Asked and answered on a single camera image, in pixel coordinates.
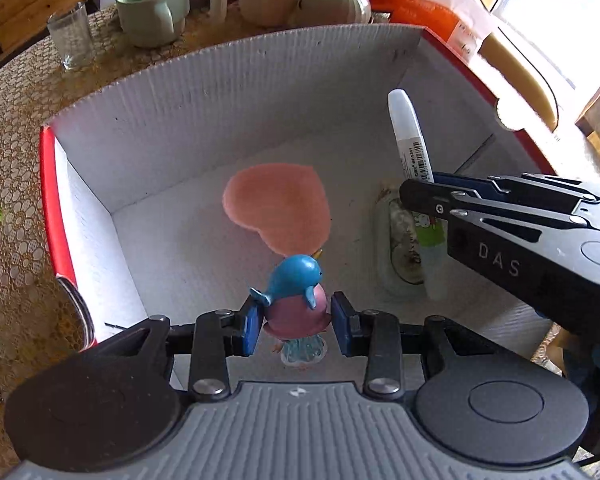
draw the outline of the gray ribbed plate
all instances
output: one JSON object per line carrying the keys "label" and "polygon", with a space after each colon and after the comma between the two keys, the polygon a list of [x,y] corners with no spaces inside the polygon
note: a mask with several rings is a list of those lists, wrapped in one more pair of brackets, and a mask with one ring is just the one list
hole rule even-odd
{"label": "gray ribbed plate", "polygon": [[198,404],[177,434],[107,472],[55,472],[24,462],[9,480],[489,480],[587,479],[571,462],[494,471],[445,455],[397,404],[352,383],[243,383],[224,402]]}

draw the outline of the patterned tablecloth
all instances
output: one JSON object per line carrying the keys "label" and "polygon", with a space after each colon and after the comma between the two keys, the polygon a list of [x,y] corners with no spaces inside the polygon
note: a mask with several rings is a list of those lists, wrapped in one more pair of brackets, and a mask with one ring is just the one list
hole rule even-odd
{"label": "patterned tablecloth", "polygon": [[[0,397],[25,378],[82,347],[74,306],[57,286],[48,257],[40,199],[38,136],[52,115],[103,86],[156,62],[263,30],[230,7],[213,27],[194,10],[184,35],[170,46],[131,46],[113,8],[90,16],[95,62],[66,72],[47,37],[0,70]],[[0,404],[0,475],[17,461]]]}

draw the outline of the window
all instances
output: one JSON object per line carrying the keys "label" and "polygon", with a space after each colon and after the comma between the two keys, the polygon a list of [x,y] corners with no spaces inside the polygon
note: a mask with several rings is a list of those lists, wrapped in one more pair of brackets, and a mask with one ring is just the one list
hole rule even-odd
{"label": "window", "polygon": [[534,47],[525,51],[511,38],[547,77],[568,116],[582,110],[600,86],[600,0],[497,0],[493,13]]}

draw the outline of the blue flipper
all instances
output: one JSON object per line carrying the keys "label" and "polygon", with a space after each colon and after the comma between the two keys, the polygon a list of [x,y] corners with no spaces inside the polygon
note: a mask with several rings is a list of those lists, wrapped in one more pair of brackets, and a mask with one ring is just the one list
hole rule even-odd
{"label": "blue flipper", "polygon": [[254,300],[256,300],[258,303],[260,303],[264,306],[271,306],[271,303],[273,303],[273,298],[271,297],[270,294],[263,294],[262,292],[260,292],[259,290],[256,290],[255,288],[249,289],[249,295]]}
{"label": "blue flipper", "polygon": [[304,290],[304,298],[306,302],[309,304],[309,308],[313,310],[315,308],[315,294],[314,294],[314,286],[310,285]]}

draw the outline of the table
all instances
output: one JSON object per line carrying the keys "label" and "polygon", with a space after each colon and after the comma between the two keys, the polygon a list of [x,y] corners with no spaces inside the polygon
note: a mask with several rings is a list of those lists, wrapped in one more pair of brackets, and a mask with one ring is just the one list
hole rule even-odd
{"label": "table", "polygon": [[[113,9],[90,17],[96,61],[76,72],[62,70],[50,38],[0,70],[0,395],[25,378],[83,346],[73,305],[56,284],[48,257],[38,164],[40,125],[56,112],[107,84],[152,64],[192,50],[265,32],[241,20],[230,6],[227,22],[214,27],[206,12],[194,10],[182,38],[156,50],[132,47]],[[526,110],[523,123],[557,171],[564,176],[600,179],[593,148],[566,125],[553,135],[483,60],[472,62],[490,88]],[[538,360],[545,359],[542,349]],[[17,462],[4,433],[0,405],[0,475]]]}

